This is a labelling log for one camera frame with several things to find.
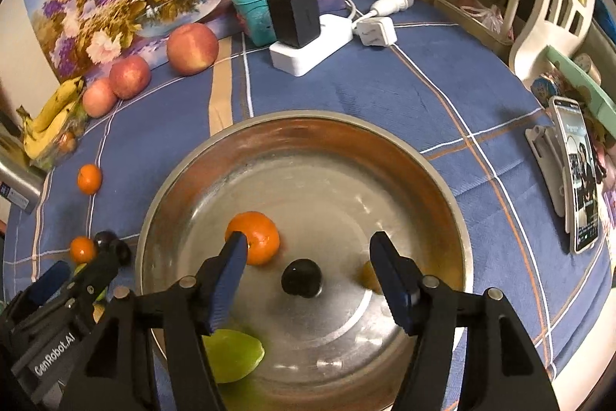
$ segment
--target white stand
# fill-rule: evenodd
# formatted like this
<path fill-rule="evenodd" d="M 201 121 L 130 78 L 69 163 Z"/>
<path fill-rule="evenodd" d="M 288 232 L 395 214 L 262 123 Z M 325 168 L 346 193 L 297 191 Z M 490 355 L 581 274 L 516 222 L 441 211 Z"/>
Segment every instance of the white stand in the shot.
<path fill-rule="evenodd" d="M 556 214 L 565 218 L 565 231 L 571 233 L 573 190 L 556 131 L 553 127 L 535 126 L 526 130 L 526 139 L 541 168 Z"/>

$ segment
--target bunch of bananas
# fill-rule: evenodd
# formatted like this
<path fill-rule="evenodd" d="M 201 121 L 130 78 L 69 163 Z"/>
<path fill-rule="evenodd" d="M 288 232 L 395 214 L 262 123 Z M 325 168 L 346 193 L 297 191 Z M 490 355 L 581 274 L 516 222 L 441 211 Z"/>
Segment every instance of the bunch of bananas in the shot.
<path fill-rule="evenodd" d="M 35 119 L 22 106 L 17 109 L 23 121 L 23 148 L 30 159 L 41 155 L 60 133 L 84 86 L 83 77 L 64 81 Z"/>

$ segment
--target apple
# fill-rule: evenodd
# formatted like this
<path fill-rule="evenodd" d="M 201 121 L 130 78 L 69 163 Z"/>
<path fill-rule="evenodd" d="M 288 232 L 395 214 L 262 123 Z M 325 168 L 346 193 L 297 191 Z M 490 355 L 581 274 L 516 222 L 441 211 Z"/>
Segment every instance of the apple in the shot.
<path fill-rule="evenodd" d="M 182 25 L 167 40 L 167 57 L 178 74 L 198 74 L 218 58 L 218 39 L 201 23 Z"/>
<path fill-rule="evenodd" d="M 146 89 L 152 73 L 148 62 L 139 55 L 130 55 L 115 62 L 109 71 L 109 84 L 121 99 L 131 99 Z"/>
<path fill-rule="evenodd" d="M 108 113 L 118 101 L 113 93 L 109 78 L 101 77 L 85 89 L 81 102 L 85 113 L 90 117 L 102 117 Z"/>

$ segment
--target screw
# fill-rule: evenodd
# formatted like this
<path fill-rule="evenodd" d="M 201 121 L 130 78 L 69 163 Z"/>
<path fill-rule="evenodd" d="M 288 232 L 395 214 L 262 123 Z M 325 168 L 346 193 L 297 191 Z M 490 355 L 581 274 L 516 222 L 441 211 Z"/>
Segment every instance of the screw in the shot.
<path fill-rule="evenodd" d="M 493 300 L 499 301 L 503 299 L 503 291 L 499 290 L 498 288 L 490 288 L 488 290 L 488 296 Z"/>
<path fill-rule="evenodd" d="M 189 290 L 196 285 L 196 277 L 193 275 L 187 275 L 180 279 L 180 287 L 184 290 Z"/>
<path fill-rule="evenodd" d="M 119 300 L 126 298 L 130 293 L 130 289 L 126 286 L 118 286 L 113 290 L 113 296 Z"/>
<path fill-rule="evenodd" d="M 426 288 L 430 289 L 438 288 L 440 284 L 440 281 L 433 275 L 426 275 L 421 282 Z"/>

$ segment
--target plaid tablecloth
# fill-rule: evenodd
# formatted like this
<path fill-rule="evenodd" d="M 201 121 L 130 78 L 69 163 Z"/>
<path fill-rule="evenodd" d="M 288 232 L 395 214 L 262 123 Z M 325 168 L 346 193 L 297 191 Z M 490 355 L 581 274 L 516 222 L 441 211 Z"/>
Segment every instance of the plaid tablecloth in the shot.
<path fill-rule="evenodd" d="M 373 1 L 355 0 L 361 12 Z M 550 124 L 535 98 L 433 7 L 416 2 L 393 20 L 393 47 L 354 40 L 300 78 L 274 69 L 269 52 L 241 34 L 222 40 L 218 62 L 195 77 L 180 79 L 168 65 L 155 69 L 146 92 L 91 123 L 77 152 L 48 175 L 31 215 L 11 210 L 7 297 L 66 259 L 77 235 L 110 228 L 135 237 L 164 179 L 210 135 L 268 112 L 324 109 L 388 130 L 440 172 L 469 230 L 475 292 L 494 286 L 507 294 L 554 378 L 608 296 L 609 223 L 591 251 L 572 256 L 524 137 L 526 128 Z M 75 184 L 86 163 L 104 173 L 101 190 L 90 198 Z M 116 282 L 130 285 L 131 276 L 124 271 Z M 449 410 L 457 405 L 464 350 L 463 339 L 454 353 Z M 163 409 L 172 409 L 168 378 L 161 367 L 157 373 Z"/>

